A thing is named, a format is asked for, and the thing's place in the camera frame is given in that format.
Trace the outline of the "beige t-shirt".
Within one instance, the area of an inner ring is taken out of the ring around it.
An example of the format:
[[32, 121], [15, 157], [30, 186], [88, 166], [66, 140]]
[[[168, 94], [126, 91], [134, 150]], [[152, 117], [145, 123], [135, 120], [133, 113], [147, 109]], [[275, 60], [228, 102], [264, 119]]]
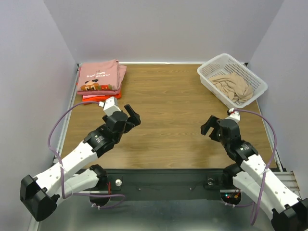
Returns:
[[252, 86], [236, 73], [213, 76], [209, 81], [232, 102], [244, 103], [253, 96]]

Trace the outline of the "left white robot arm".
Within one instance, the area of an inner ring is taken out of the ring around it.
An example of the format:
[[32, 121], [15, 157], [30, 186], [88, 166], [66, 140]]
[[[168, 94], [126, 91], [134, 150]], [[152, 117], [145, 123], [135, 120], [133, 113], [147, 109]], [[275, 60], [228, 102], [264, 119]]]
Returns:
[[116, 103], [99, 103], [105, 116], [104, 124], [91, 131], [66, 157], [42, 173], [21, 180], [20, 200], [36, 221], [49, 217], [69, 196], [107, 185], [107, 177], [99, 165], [75, 176], [83, 166], [100, 158], [120, 142], [122, 135], [141, 124], [140, 115], [129, 104], [123, 112]]

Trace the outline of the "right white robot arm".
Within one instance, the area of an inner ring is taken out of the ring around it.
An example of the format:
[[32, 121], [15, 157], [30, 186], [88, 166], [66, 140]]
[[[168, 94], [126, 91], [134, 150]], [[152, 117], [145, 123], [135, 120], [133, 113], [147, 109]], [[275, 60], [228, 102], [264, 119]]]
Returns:
[[222, 144], [227, 155], [235, 163], [224, 169], [222, 184], [235, 186], [244, 192], [256, 208], [270, 219], [276, 231], [306, 231], [308, 229], [308, 200], [292, 192], [269, 168], [261, 155], [240, 135], [240, 115], [233, 113], [225, 119], [211, 116], [201, 126], [205, 135]]

